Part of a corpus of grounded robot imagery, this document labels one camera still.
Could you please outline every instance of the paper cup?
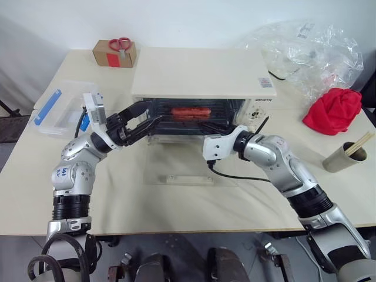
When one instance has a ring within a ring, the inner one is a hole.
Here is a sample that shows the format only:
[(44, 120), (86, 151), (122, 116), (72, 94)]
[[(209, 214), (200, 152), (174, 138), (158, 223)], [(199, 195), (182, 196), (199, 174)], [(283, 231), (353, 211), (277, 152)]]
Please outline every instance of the paper cup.
[(367, 158), (367, 153), (363, 148), (359, 148), (351, 156), (347, 156), (345, 154), (345, 151), (352, 144), (354, 144), (354, 142), (344, 143), (338, 150), (336, 150), (333, 154), (327, 157), (323, 161), (323, 166), (325, 170), (328, 172), (339, 172), (340, 170), (343, 170), (346, 167), (364, 161)]

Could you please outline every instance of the red tape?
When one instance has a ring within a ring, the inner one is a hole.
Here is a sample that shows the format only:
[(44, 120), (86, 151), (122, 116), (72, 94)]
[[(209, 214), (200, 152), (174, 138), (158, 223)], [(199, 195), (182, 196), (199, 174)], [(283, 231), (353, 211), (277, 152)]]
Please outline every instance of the red tape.
[(119, 57), (117, 55), (106, 53), (106, 56), (107, 56), (107, 61), (108, 61), (109, 66), (114, 66), (117, 68), (120, 67)]

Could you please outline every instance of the plastic bag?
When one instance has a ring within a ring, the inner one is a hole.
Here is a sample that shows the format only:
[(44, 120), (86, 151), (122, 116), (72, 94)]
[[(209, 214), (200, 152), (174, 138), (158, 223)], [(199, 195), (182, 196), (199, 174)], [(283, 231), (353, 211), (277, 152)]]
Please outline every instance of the plastic bag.
[(363, 70), (354, 39), (310, 21), (263, 26), (236, 47), (260, 48), (271, 75), (298, 87), (309, 105), (331, 88), (350, 88)]

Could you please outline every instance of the sausage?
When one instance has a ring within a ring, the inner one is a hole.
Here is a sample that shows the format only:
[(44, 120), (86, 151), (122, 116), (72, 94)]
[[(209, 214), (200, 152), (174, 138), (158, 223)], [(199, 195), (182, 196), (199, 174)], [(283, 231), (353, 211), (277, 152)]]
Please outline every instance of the sausage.
[(196, 116), (208, 116), (212, 110), (209, 108), (172, 108), (171, 113), (173, 116), (192, 116), (195, 118)]

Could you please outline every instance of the floor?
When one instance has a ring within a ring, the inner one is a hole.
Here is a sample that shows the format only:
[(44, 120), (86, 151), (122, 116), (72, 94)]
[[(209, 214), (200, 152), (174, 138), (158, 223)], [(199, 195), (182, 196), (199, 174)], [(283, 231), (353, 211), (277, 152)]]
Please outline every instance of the floor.
[[(0, 171), (15, 143), (0, 144)], [(303, 237), (298, 238), (307, 248)], [(267, 233), (185, 233), (185, 234), (135, 234), (122, 236), (118, 246), (103, 245), (103, 255), (91, 281), (107, 281), (109, 266), (118, 265), (125, 252), (135, 260), (150, 254), (161, 253), (170, 257), (175, 281), (205, 281), (205, 258), (211, 247), (227, 247), (243, 262), (250, 280), (257, 282), (283, 281), (281, 271), (272, 262), (263, 261), (257, 249), (272, 242), (279, 253), (287, 254), (295, 281), (317, 282), (318, 270), (297, 243), (296, 238), (276, 240)], [(29, 281), (26, 268), (29, 260), (40, 254), (44, 237), (0, 236), (0, 281)], [(376, 259), (376, 238), (371, 240), (372, 257)], [(323, 282), (337, 281), (335, 275), (322, 273)]]

